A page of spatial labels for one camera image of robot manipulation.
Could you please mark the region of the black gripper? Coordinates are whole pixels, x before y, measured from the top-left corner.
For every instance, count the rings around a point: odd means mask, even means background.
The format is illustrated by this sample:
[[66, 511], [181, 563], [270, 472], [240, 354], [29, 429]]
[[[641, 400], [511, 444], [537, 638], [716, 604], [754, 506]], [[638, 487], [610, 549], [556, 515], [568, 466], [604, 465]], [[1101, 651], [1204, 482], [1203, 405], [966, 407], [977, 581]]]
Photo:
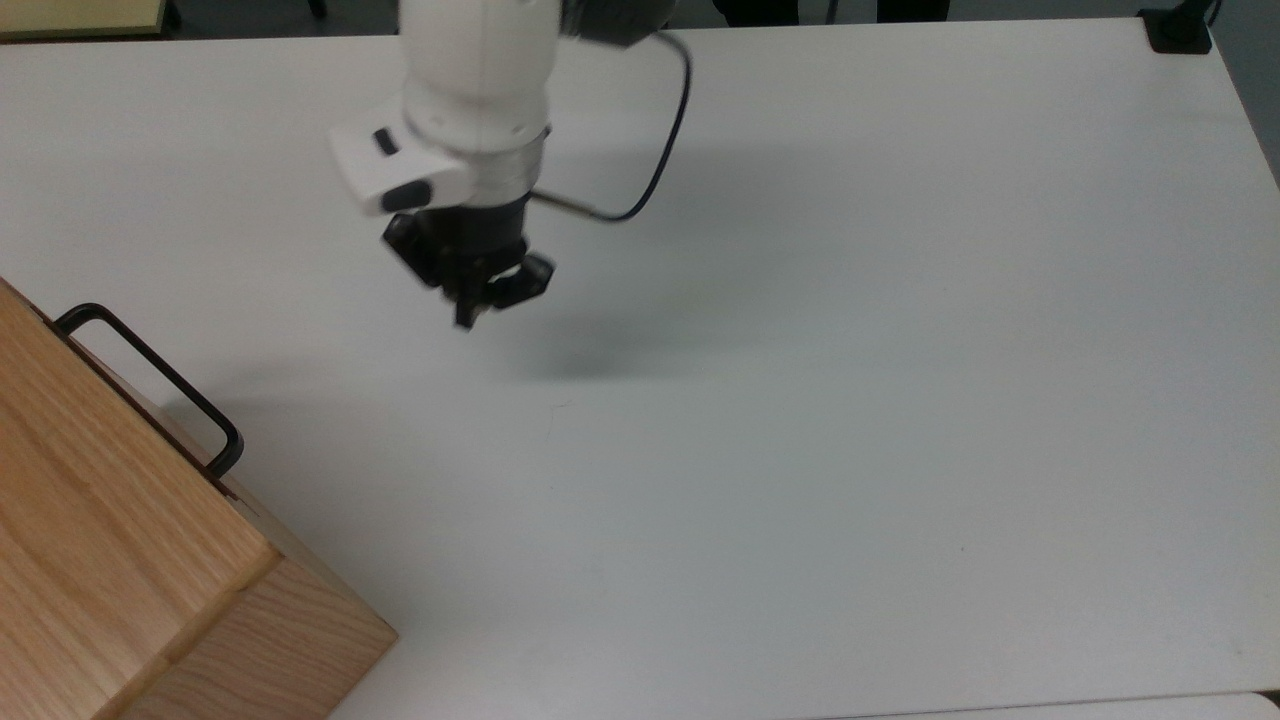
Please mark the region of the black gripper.
[[398, 213], [383, 241], [426, 287], [454, 290], [454, 325], [470, 332], [488, 307], [506, 310], [545, 293], [556, 273], [552, 259], [526, 254], [527, 204]]

